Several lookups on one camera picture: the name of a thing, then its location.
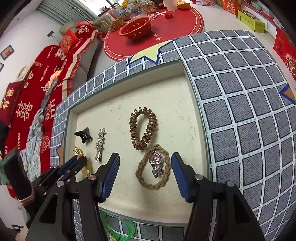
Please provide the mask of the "silver star hair clip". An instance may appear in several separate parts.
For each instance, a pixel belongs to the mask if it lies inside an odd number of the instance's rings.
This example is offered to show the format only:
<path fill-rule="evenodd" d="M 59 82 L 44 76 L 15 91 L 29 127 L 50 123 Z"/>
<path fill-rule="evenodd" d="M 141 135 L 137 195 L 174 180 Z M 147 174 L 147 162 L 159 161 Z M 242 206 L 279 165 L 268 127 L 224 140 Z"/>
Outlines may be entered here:
<path fill-rule="evenodd" d="M 98 137 L 96 139 L 97 142 L 95 146 L 96 156 L 94 160 L 97 162 L 102 162 L 102 150 L 103 150 L 105 135 L 106 135 L 105 128 L 100 129 L 98 133 Z"/>

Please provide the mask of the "black hair claw clip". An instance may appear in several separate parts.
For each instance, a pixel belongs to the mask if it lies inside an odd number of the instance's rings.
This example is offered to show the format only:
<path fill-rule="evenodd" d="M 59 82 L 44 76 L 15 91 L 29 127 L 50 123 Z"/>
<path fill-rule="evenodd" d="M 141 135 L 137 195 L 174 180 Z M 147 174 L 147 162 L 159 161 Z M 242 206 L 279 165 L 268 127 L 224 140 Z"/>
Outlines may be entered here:
<path fill-rule="evenodd" d="M 81 142 L 83 144 L 85 144 L 86 142 L 89 142 L 89 141 L 92 141 L 93 140 L 93 138 L 90 135 L 90 131 L 89 131 L 89 128 L 88 127 L 86 127 L 82 131 L 76 131 L 74 133 L 74 135 L 80 137 L 81 138 Z"/>

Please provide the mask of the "green plastic bangle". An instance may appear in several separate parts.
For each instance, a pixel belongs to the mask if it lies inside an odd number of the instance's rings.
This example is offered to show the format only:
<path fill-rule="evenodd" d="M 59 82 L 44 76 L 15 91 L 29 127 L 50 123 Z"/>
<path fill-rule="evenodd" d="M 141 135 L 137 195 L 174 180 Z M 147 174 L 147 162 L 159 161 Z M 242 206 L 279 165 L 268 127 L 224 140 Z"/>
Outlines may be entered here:
<path fill-rule="evenodd" d="M 137 227 L 131 220 L 116 218 L 103 211 L 100 217 L 108 240 L 131 240 L 137 234 Z"/>

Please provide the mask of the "pink heart gem brooch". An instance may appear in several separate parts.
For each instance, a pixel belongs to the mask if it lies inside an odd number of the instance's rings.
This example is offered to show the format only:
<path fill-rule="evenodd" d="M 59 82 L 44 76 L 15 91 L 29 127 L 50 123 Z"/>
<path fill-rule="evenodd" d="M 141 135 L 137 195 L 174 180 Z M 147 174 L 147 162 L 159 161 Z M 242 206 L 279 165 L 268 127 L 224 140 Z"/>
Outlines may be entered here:
<path fill-rule="evenodd" d="M 149 157 L 149 164 L 152 167 L 152 174 L 155 178 L 163 175 L 164 158 L 158 151 L 153 151 Z"/>

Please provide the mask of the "green jewelry tray box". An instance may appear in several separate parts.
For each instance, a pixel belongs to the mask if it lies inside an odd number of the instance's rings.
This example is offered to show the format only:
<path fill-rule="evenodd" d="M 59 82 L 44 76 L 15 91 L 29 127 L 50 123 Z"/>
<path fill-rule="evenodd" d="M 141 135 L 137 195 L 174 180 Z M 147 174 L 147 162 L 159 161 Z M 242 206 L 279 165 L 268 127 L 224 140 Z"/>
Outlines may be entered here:
<path fill-rule="evenodd" d="M 89 128 L 83 144 L 76 131 Z M 105 128 L 102 162 L 95 161 L 99 130 Z M 70 108 L 63 139 L 63 161 L 82 149 L 93 171 L 113 153 L 120 166 L 110 196 L 100 209 L 152 223 L 187 223 L 192 205 L 181 196 L 174 174 L 157 190 L 143 187 L 135 173 L 147 148 L 159 144 L 179 153 L 196 173 L 208 174 L 208 146 L 194 83 L 180 60 L 141 70 L 77 101 Z"/>

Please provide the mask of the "light floral blanket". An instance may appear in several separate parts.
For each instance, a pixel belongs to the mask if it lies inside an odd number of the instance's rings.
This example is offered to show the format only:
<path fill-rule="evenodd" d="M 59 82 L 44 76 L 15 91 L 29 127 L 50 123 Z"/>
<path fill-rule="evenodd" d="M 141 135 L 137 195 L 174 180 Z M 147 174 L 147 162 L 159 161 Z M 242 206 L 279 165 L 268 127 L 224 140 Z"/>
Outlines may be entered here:
<path fill-rule="evenodd" d="M 58 78 L 54 78 L 49 81 L 49 89 L 46 91 L 41 102 L 40 109 L 35 114 L 30 126 L 26 147 L 20 151 L 25 176 L 28 177 L 31 182 L 36 180 L 41 175 L 40 149 L 42 137 L 44 135 L 42 126 L 45 119 L 46 106 L 54 87 L 57 85 L 57 82 Z"/>

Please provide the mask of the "red wedding sofa cover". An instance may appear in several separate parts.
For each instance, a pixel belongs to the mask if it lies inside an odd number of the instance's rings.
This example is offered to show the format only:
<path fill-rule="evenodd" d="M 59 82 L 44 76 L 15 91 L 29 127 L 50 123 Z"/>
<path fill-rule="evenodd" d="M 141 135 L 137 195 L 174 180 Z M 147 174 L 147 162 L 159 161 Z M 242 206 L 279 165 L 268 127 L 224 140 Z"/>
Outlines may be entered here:
<path fill-rule="evenodd" d="M 1 122 L 1 158 L 4 158 L 10 150 L 17 147 L 19 152 L 25 149 L 30 126 L 35 114 L 40 109 L 41 102 L 49 89 L 49 81 L 58 78 L 45 110 L 45 119 L 42 130 L 44 135 L 41 144 L 41 174 L 50 168 L 50 149 L 53 145 L 52 128 L 55 117 L 63 114 L 60 103 L 66 97 L 78 89 L 81 85 L 73 85 L 73 82 L 62 80 L 62 72 L 66 54 L 58 45 L 46 46 L 29 65 L 25 66 L 18 74 L 14 82 L 23 81 L 23 87 L 18 95 L 11 126 Z"/>

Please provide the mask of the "red pillow with characters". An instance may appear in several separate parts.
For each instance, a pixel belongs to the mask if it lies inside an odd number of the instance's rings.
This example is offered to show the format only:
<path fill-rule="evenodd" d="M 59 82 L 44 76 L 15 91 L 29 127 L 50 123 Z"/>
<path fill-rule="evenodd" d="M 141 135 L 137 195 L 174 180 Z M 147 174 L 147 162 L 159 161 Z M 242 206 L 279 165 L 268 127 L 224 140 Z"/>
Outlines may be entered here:
<path fill-rule="evenodd" d="M 1 122 L 7 126 L 11 126 L 13 111 L 23 83 L 23 81 L 9 83 L 1 101 Z"/>

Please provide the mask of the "red embroidered cushion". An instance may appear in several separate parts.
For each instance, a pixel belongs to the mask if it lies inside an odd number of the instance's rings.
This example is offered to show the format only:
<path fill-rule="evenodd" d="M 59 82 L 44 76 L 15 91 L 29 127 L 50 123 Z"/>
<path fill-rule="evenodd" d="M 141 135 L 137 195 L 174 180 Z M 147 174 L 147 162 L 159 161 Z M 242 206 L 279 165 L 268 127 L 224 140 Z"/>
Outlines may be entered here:
<path fill-rule="evenodd" d="M 59 47 L 64 54 L 68 54 L 68 52 L 76 42 L 78 42 L 77 36 L 70 29 L 67 29 L 65 35 L 59 43 Z"/>

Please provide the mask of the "red plastic colander basket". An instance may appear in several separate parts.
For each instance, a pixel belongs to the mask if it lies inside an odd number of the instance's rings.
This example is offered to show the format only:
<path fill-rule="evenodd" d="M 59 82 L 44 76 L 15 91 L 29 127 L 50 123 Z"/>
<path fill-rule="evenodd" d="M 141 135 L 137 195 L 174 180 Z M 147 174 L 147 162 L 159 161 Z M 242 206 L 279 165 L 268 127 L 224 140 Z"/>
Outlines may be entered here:
<path fill-rule="evenodd" d="M 151 20 L 150 16 L 134 18 L 121 27 L 119 35 L 129 40 L 142 39 L 151 32 Z"/>

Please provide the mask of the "red round floor mat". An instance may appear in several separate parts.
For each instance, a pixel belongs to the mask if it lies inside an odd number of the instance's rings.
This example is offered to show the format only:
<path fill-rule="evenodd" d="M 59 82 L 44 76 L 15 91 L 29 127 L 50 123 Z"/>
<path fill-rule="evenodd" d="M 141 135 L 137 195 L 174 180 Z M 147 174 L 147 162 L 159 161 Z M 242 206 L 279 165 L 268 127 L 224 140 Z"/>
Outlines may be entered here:
<path fill-rule="evenodd" d="M 158 43 L 203 31 L 203 17 L 195 8 L 177 9 L 172 14 L 170 19 L 162 14 L 156 16 L 149 35 L 136 41 L 121 36 L 119 30 L 108 32 L 103 45 L 106 56 L 121 61 Z"/>

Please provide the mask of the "red gift box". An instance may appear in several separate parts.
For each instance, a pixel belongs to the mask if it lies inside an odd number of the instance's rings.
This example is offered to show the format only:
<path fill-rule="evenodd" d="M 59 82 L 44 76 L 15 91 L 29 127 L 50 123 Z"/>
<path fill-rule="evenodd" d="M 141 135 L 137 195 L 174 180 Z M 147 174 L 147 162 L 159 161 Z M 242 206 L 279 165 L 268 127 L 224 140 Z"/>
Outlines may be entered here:
<path fill-rule="evenodd" d="M 290 37 L 282 29 L 276 29 L 276 37 L 273 46 L 274 51 L 280 56 L 282 61 L 287 66 L 288 70 L 293 76 L 293 79 L 296 78 L 296 50 L 295 45 L 292 43 Z"/>

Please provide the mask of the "green cardboard box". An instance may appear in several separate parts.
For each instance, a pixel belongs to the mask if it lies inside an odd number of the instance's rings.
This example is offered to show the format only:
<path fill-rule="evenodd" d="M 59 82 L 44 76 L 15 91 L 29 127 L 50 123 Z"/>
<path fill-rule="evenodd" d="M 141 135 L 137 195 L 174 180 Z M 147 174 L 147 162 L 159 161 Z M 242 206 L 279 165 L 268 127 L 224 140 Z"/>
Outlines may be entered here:
<path fill-rule="evenodd" d="M 265 33 L 265 23 L 255 17 L 250 17 L 250 15 L 238 11 L 238 20 L 247 25 L 253 32 Z"/>

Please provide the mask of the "framed wall picture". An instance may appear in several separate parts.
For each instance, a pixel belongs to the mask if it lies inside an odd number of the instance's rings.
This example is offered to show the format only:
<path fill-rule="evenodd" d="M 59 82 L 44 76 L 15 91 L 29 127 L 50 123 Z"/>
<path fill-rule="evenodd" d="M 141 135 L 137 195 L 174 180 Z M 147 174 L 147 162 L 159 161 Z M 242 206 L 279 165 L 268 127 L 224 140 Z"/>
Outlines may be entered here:
<path fill-rule="evenodd" d="M 6 60 L 13 53 L 14 53 L 14 49 L 11 45 L 9 45 L 3 51 L 1 51 L 1 57 L 3 60 Z"/>

